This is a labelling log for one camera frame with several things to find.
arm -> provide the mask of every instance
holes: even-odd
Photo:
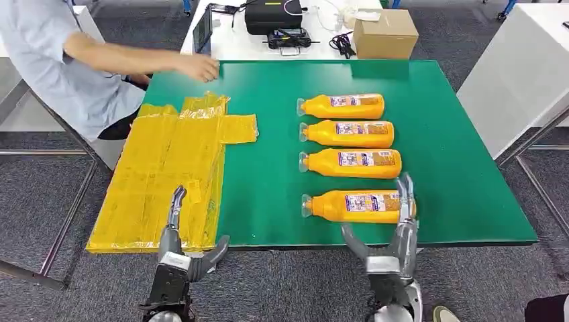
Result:
[[[102,44],[82,32],[67,37],[63,49],[70,57],[106,72],[148,74],[172,70],[203,82],[212,81],[219,74],[219,62],[205,55]]]

orange bottle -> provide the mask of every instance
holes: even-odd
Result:
[[[397,190],[329,191],[319,197],[302,196],[302,216],[320,216],[330,221],[397,223]]]
[[[300,141],[311,140],[324,146],[358,146],[389,148],[395,129],[387,121],[322,121],[314,125],[301,123]]]
[[[391,149],[337,150],[300,153],[299,170],[311,170],[324,176],[393,179],[401,172],[401,155]]]
[[[378,119],[383,115],[383,109],[383,96],[380,94],[318,95],[297,101],[299,116],[310,114],[319,119]]]

robotic arm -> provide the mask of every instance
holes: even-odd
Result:
[[[182,252],[178,223],[186,189],[179,186],[172,196],[168,221],[160,236],[160,247],[150,296],[143,305],[143,322],[194,322],[190,283],[202,279],[227,252],[229,236],[222,236],[216,247],[202,258],[190,258]]]
[[[396,179],[401,208],[399,222],[386,248],[369,248],[359,240],[349,223],[342,223],[346,245],[366,263],[366,273],[374,291],[374,322],[421,322],[423,300],[414,279],[417,255],[417,226],[413,181],[407,174]]]

gray carpet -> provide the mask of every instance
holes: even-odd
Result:
[[[100,0],[95,21],[107,41],[180,48],[187,20],[179,3],[119,7]],[[414,0],[408,7],[420,33],[413,58],[437,59],[456,90],[499,28],[505,1]],[[569,141],[556,130],[549,143]],[[71,148],[63,133],[0,133],[0,146]],[[569,213],[567,152],[528,152],[527,160]],[[0,158],[0,257],[38,269],[79,186],[85,158]],[[512,163],[503,171],[535,227],[539,244],[515,248],[427,249],[418,256],[425,319],[444,304],[461,321],[522,321],[535,297],[569,292],[569,242],[539,195]],[[140,321],[136,304],[150,290],[152,254],[92,255],[83,251],[109,178],[98,172],[65,240],[52,275],[71,288],[52,291],[0,274],[2,321]],[[370,296],[362,263],[345,249],[230,252],[218,270],[192,286],[201,321],[363,321]]]

green tabletop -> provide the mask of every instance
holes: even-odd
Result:
[[[230,114],[257,115],[260,135],[229,145],[217,236],[232,246],[343,244],[338,223],[301,217],[301,195],[330,190],[395,189],[391,180],[300,173],[297,98],[381,93],[382,119],[395,125],[394,149],[415,181],[420,246],[530,244],[537,236],[435,61],[295,60],[223,62],[206,85],[175,73],[157,74],[145,103],[173,104],[205,91],[231,97]],[[394,225],[353,224],[368,244],[387,244]]]

